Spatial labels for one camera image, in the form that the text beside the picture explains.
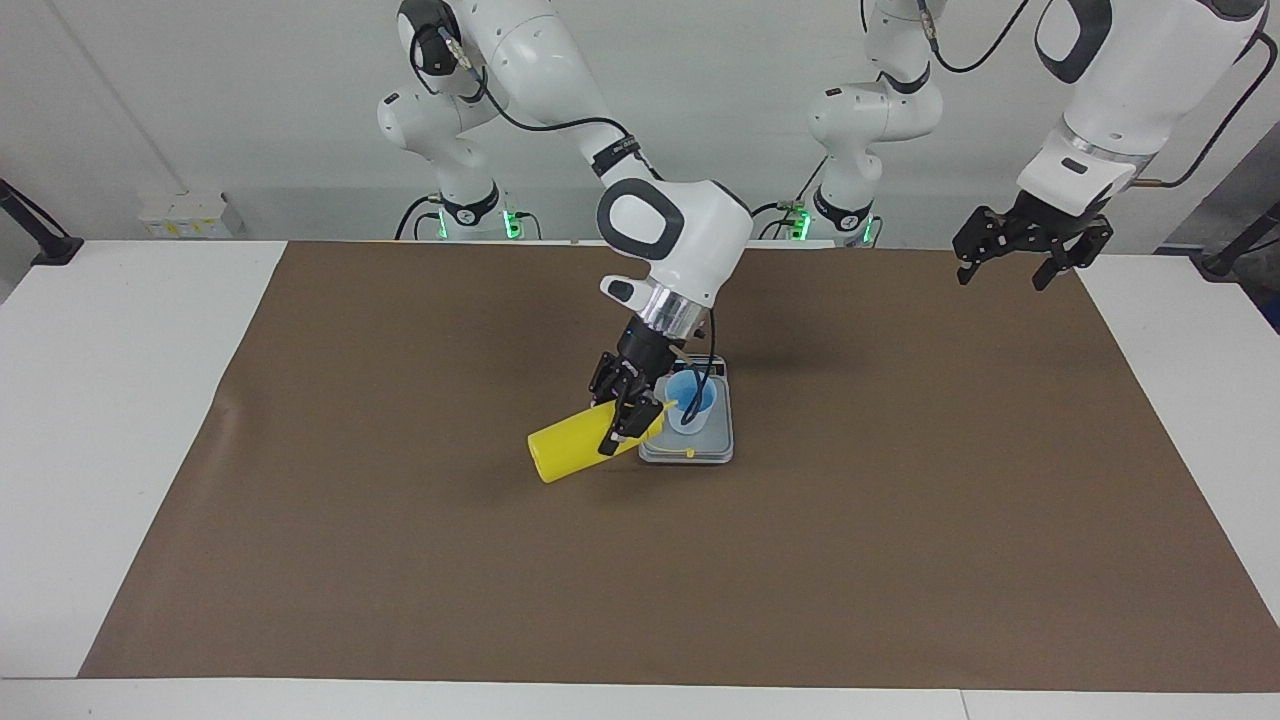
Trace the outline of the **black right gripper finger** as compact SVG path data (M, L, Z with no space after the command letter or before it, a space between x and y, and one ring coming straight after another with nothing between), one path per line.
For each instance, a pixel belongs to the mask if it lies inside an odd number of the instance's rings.
M643 442L666 411L652 387L628 389L625 395L613 391L598 395L598 405L607 407L608 420L598 452L613 457Z
M616 402L626 395L630 379L631 369L626 360L617 354L604 352L588 387L591 396L590 405L595 407Z

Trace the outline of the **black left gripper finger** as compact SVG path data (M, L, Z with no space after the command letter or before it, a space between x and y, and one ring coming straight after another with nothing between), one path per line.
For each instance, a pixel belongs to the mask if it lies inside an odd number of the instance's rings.
M982 264L1015 251L1005 232L1005 218L989 206L978 206L954 236L952 249L960 261L960 286L968 286Z
M1033 287L1043 292L1061 274L1091 266L1112 237L1108 219L1096 218L1070 242L1051 240L1048 256L1032 277Z

